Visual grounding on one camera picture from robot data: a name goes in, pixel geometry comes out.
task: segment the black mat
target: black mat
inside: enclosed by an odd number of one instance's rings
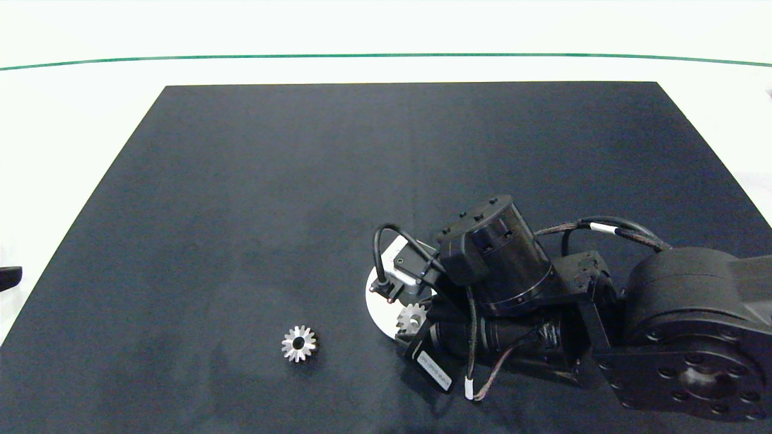
[[[509,374],[472,405],[405,371],[364,305],[371,230],[431,240],[495,193],[534,229],[611,214],[677,246],[772,253],[656,83],[168,87],[2,347],[0,432],[772,430]],[[602,234],[574,246],[620,285],[648,254]],[[282,358],[296,324],[320,333],[313,364]]]

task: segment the label sticker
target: label sticker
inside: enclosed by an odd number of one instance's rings
[[[439,387],[441,387],[443,390],[449,390],[450,385],[452,383],[452,380],[450,377],[445,373],[445,371],[442,370],[442,368],[439,367],[437,362],[435,362],[429,354],[426,354],[426,351],[421,351],[420,354],[418,354],[418,358],[415,359],[419,365],[421,365],[422,368],[424,368],[425,371],[429,373],[429,375],[434,378],[434,380],[439,384]]]

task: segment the metal gear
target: metal gear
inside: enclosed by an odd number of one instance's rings
[[[318,349],[317,339],[310,328],[302,325],[300,327],[289,329],[289,334],[284,335],[282,341],[282,351],[288,361],[300,363],[310,357],[312,351]]]
[[[418,303],[411,303],[402,309],[397,317],[397,334],[416,334],[426,320],[426,309]]]

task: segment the cable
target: cable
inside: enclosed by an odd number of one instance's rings
[[[528,335],[532,334],[533,331],[530,331],[526,334],[524,334],[521,337],[518,337],[516,341],[514,341],[504,352],[499,356],[499,360],[496,361],[496,364],[493,365],[493,369],[490,372],[490,375],[488,376],[488,380],[485,382],[484,385],[480,388],[480,391],[477,392],[474,395],[475,401],[482,401],[485,399],[486,395],[488,395],[488,391],[490,390],[490,386],[493,385],[493,382],[496,380],[496,376],[499,374],[499,371],[501,370],[502,365],[506,361],[506,359],[510,356],[510,354],[513,353],[517,348],[522,347],[528,341],[525,339]]]
[[[475,353],[477,352],[477,307],[472,296],[472,288],[466,287],[466,298],[469,300],[469,360],[466,366],[466,377],[472,379],[475,369]]]
[[[424,249],[424,247],[418,241],[416,241],[412,235],[394,223],[384,223],[375,229],[375,234],[373,235],[373,261],[375,262],[375,273],[378,275],[378,284],[385,285],[388,283],[386,272],[384,271],[383,259],[381,258],[381,234],[386,229],[390,229],[401,235],[403,238],[407,239],[408,243],[413,247],[413,249],[415,249],[416,252],[418,252],[419,255],[423,256],[424,259],[432,263],[432,266],[437,270],[441,271],[442,273],[445,272],[445,268],[442,267],[442,264],[439,263],[439,261],[434,256],[432,256],[432,254],[427,252],[426,249]]]
[[[648,246],[654,249],[655,252],[661,252],[664,250],[672,249],[672,246],[665,241],[662,241],[651,229],[641,225],[640,223],[633,222],[632,220],[623,219],[622,217],[614,217],[613,215],[593,215],[591,217],[585,217],[578,219],[575,222],[565,222],[559,225],[550,226],[545,229],[538,230],[533,234],[536,236],[548,235],[551,233],[562,232],[563,237],[560,240],[560,254],[562,256],[568,256],[568,240],[571,233],[576,229],[591,229],[598,232],[613,233],[624,239],[628,239],[644,246]]]
[[[640,223],[633,222],[632,220],[623,219],[622,217],[616,217],[613,215],[592,215],[590,217],[584,217],[583,219],[579,219],[579,223],[590,223],[590,222],[611,223],[612,225],[617,225],[619,227],[627,228],[627,229],[633,229],[638,232],[643,232],[644,234],[652,238],[659,239],[659,237],[655,235],[649,228],[643,226]]]
[[[510,344],[509,347],[504,350],[504,352],[499,356],[499,359],[496,361],[496,364],[493,365],[493,368],[490,371],[490,375],[488,375],[488,379],[486,380],[485,384],[482,385],[479,392],[474,392],[474,380],[472,379],[472,369],[474,366],[474,357],[470,356],[470,366],[467,368],[467,374],[466,378],[464,378],[464,395],[469,401],[482,401],[485,399],[486,395],[488,395],[488,391],[490,390],[491,386],[493,385],[493,382],[496,380],[496,376],[499,374],[499,371],[501,371],[501,367],[504,365],[504,362],[507,358],[517,349],[522,347],[525,344],[528,344],[531,342],[529,339],[532,336],[539,337],[538,334],[539,328],[534,328],[528,333],[523,334],[522,336],[518,337],[512,344]],[[469,341],[469,351],[471,352],[472,349],[475,347],[476,338],[470,339]]]

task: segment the gear center hole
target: gear center hole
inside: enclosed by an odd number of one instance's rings
[[[725,371],[709,368],[689,367],[679,376],[679,381],[683,388],[700,399],[721,399],[737,391],[736,382]]]
[[[413,327],[418,327],[421,325],[421,316],[420,315],[412,315],[410,316],[410,325]]]

